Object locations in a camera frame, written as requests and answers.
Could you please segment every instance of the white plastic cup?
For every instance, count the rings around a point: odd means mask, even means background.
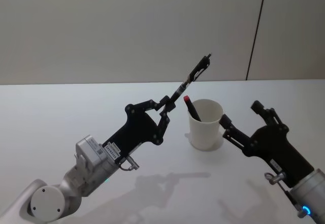
[[[193,102],[201,121],[195,120],[190,113],[189,129],[192,146],[199,150],[217,149],[222,141],[218,140],[219,121],[223,115],[222,106],[213,100],[201,99]]]

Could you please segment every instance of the white cup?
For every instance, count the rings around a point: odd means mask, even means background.
[[[192,146],[199,150],[217,149],[222,145],[218,140],[219,121],[223,115],[222,106],[212,100],[202,99],[193,102],[201,121],[195,120],[190,113],[189,129]]]

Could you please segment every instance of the blue led light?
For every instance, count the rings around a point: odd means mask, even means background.
[[[308,215],[311,214],[311,211],[307,206],[303,206],[303,210],[306,211]]]

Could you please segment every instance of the gray wall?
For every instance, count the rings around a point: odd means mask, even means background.
[[[324,0],[265,0],[249,79],[325,78]],[[0,0],[0,84],[244,80],[261,0]]]

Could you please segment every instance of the white table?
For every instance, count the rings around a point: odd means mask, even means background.
[[[36,178],[59,183],[75,163],[75,143],[88,134],[103,143],[124,125],[127,104],[159,101],[178,86],[0,86],[0,210]],[[264,125],[250,109],[253,101],[274,107],[290,128],[291,144],[325,170],[325,80],[197,82],[186,93],[220,102],[248,135]],[[57,223],[313,223],[298,219],[280,188],[268,184],[264,172],[270,168],[261,159],[246,158],[228,141],[213,152],[193,149],[184,136],[189,126],[182,100],[170,119],[161,146],[145,143],[133,153],[139,170],[116,172]]]

